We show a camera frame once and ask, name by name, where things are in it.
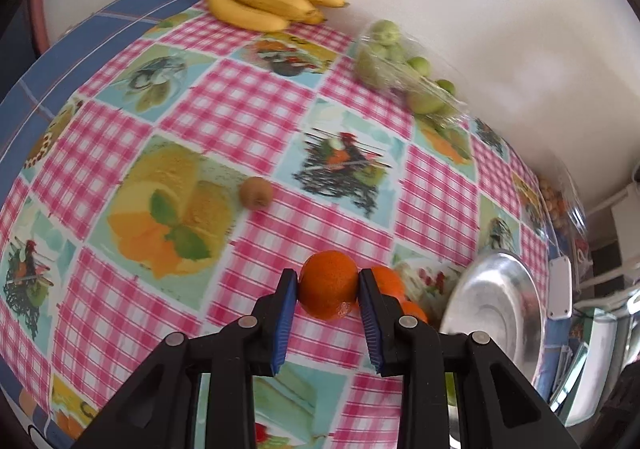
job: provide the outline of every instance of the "white electrical box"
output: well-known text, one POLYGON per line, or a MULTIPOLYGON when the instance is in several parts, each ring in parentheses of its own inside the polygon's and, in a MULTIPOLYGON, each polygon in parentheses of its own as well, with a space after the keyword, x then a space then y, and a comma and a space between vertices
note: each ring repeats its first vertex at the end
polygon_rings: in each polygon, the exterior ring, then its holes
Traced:
POLYGON ((549 319, 571 317, 573 308, 571 261, 562 255, 549 262, 549 288, 546 299, 546 316, 549 319))

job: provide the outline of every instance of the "plastic bag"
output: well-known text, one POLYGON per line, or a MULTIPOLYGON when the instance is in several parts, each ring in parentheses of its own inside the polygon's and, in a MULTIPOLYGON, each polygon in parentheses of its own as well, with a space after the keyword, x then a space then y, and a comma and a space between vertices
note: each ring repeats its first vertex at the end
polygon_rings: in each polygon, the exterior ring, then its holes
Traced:
POLYGON ((369 88, 390 95, 407 105, 418 118, 427 118, 442 127, 460 125, 466 120, 468 106, 460 100, 464 80, 460 73, 438 54, 421 45, 415 38, 397 33, 380 34, 381 23, 370 25, 358 38, 355 74, 369 88), (410 63, 417 58, 417 67, 410 63), (422 75, 420 66, 428 73, 422 75))
POLYGON ((558 247, 571 260, 574 288, 578 288, 593 265, 587 242, 586 215, 568 169, 558 160, 555 166, 552 178, 539 177, 540 192, 558 238, 558 247))

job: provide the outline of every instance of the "silver plate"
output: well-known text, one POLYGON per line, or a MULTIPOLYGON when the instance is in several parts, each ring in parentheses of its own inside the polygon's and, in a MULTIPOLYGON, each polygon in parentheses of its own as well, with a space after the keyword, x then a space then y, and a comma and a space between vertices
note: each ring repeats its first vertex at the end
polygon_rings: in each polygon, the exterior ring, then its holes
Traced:
MULTIPOLYGON (((463 272, 442 317, 445 334, 487 332, 529 382, 542 352, 542 308, 523 263, 508 251, 479 255, 463 272)), ((449 427, 459 440, 458 410, 449 406, 449 427)))

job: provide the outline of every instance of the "kiwi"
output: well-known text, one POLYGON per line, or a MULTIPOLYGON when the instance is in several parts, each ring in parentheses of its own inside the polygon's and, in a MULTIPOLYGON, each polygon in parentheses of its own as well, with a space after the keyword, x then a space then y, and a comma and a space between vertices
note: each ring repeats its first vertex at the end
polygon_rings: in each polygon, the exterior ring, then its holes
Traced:
POLYGON ((273 201, 273 186, 264 178, 252 176, 242 182, 239 196, 242 206, 246 209, 264 210, 273 201))

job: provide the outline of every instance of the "table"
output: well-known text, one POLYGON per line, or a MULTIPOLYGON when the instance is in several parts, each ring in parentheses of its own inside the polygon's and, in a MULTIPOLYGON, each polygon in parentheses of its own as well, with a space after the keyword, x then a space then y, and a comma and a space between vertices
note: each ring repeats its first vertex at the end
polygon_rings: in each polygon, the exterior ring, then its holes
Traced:
MULTIPOLYGON (((118 0, 10 92, 0 384, 53 445, 69 447, 166 334, 218 331, 314 252, 396 267, 437 320, 476 252, 507 247, 546 302, 534 174, 479 120, 449 140, 418 127, 354 80, 353 51, 327 26, 261 35, 203 0, 118 0), (384 168, 322 166, 354 148, 384 168), (238 202, 252 175, 273 183, 267 211, 238 202), (36 283, 13 284, 20 271, 36 283)), ((359 317, 298 307, 283 370, 255 381, 258 435, 394 447, 401 381, 365 353, 359 317)))

